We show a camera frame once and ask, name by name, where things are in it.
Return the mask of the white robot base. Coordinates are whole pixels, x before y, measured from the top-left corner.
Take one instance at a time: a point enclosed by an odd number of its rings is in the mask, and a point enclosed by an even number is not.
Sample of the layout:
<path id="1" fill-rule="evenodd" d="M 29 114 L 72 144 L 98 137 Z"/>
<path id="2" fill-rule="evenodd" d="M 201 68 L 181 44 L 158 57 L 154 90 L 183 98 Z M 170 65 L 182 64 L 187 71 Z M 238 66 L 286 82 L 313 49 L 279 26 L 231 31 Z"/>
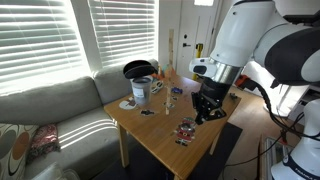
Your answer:
<path id="1" fill-rule="evenodd" d="M 273 180 L 320 180 L 320 99 L 309 102 L 304 115 L 306 137 L 271 167 Z"/>

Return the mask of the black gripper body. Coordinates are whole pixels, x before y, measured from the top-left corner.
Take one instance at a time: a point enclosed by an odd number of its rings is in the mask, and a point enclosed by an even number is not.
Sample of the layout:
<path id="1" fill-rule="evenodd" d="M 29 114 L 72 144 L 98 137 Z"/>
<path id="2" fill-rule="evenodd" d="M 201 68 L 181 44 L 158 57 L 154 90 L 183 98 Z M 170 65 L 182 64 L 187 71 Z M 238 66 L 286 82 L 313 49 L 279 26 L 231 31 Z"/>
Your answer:
<path id="1" fill-rule="evenodd" d="M 196 110 L 195 122 L 198 125 L 226 116 L 222 103 L 230 87 L 230 84 L 204 78 L 200 90 L 191 93 L 193 108 Z"/>

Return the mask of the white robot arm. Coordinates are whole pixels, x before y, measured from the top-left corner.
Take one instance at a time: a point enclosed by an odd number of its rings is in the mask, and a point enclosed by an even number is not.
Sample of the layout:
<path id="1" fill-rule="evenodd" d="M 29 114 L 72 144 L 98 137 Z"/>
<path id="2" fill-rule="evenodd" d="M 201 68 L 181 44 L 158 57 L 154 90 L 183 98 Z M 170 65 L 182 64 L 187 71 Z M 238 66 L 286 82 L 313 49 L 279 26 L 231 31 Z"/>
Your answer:
<path id="1" fill-rule="evenodd" d="M 211 54 L 196 58 L 189 70 L 204 78 L 192 95 L 195 122 L 224 117 L 222 102 L 250 60 L 278 84 L 320 81 L 320 28 L 295 25 L 277 11 L 273 0 L 240 0 L 229 9 Z"/>

